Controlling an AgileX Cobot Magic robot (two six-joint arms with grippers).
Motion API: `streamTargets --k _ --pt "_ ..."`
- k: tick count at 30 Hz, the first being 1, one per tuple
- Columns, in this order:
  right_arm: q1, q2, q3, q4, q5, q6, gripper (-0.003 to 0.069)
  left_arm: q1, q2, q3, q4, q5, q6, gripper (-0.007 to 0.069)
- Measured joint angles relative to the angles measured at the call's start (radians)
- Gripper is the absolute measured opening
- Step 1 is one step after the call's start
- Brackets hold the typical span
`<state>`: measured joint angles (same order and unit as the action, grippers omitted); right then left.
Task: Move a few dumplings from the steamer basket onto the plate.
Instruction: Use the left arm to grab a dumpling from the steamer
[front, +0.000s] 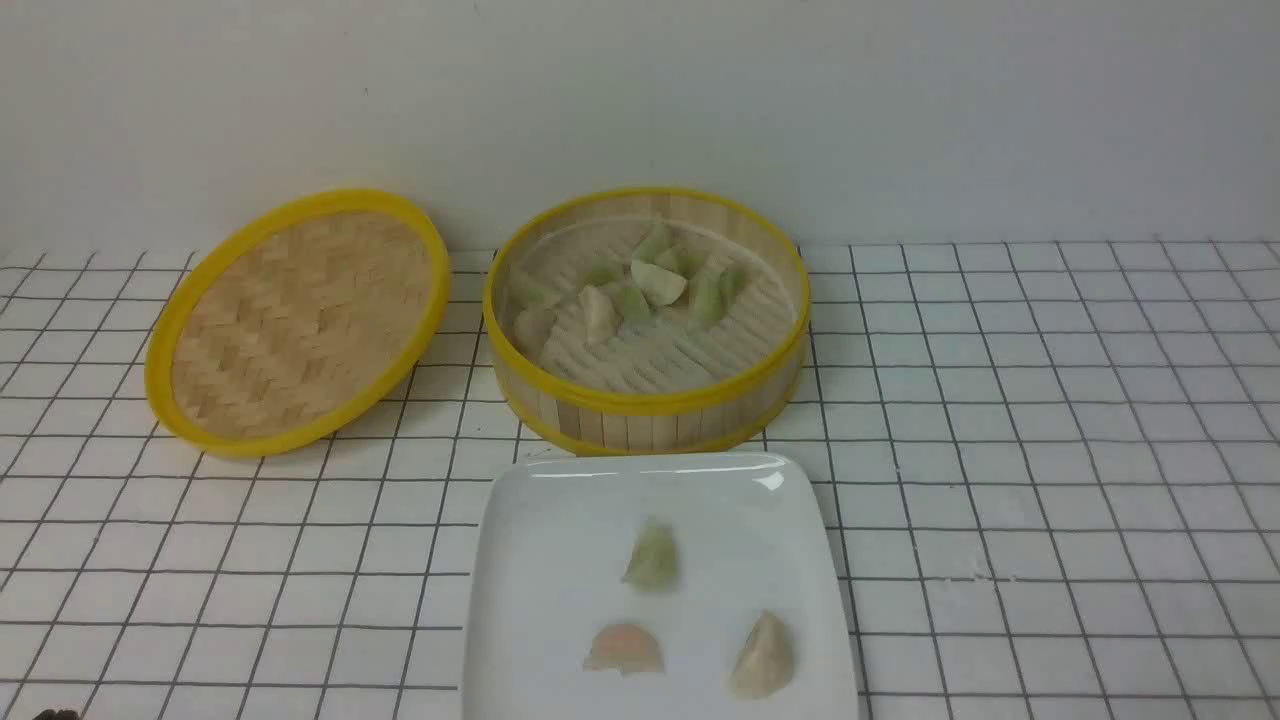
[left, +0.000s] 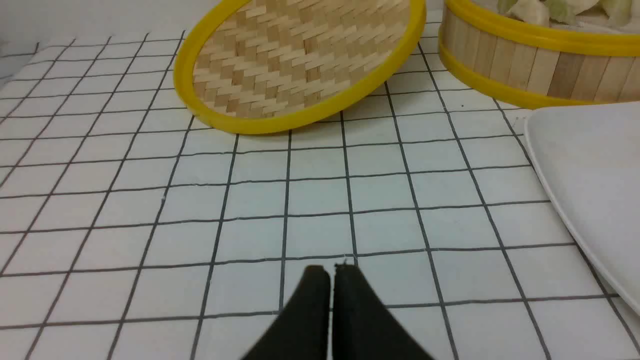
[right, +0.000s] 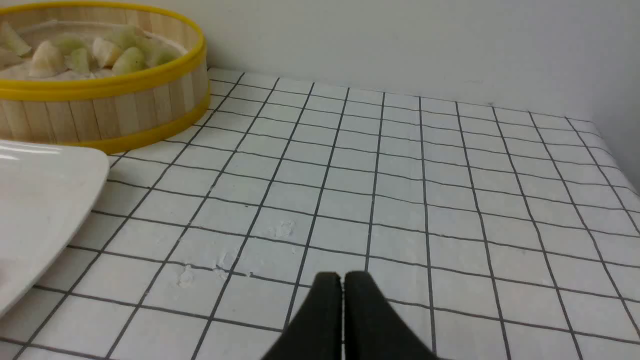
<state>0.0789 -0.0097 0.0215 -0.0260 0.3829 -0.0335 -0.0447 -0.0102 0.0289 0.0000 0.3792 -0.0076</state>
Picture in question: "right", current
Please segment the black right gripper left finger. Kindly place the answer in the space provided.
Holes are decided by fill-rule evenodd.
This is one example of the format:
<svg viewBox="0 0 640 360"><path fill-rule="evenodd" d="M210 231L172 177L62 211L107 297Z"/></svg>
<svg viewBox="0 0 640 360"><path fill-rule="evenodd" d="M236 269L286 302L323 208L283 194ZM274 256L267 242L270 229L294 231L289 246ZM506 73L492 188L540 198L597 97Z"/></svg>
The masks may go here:
<svg viewBox="0 0 640 360"><path fill-rule="evenodd" d="M298 312L264 360L340 360L343 290L335 272L316 274Z"/></svg>

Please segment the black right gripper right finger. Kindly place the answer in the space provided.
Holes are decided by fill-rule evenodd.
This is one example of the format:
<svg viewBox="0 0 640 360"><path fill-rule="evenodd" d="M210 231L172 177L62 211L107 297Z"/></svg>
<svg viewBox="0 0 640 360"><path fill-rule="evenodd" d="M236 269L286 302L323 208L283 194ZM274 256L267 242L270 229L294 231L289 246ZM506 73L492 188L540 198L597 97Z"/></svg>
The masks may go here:
<svg viewBox="0 0 640 360"><path fill-rule="evenodd" d="M436 360L365 271L346 273L344 346L346 360Z"/></svg>

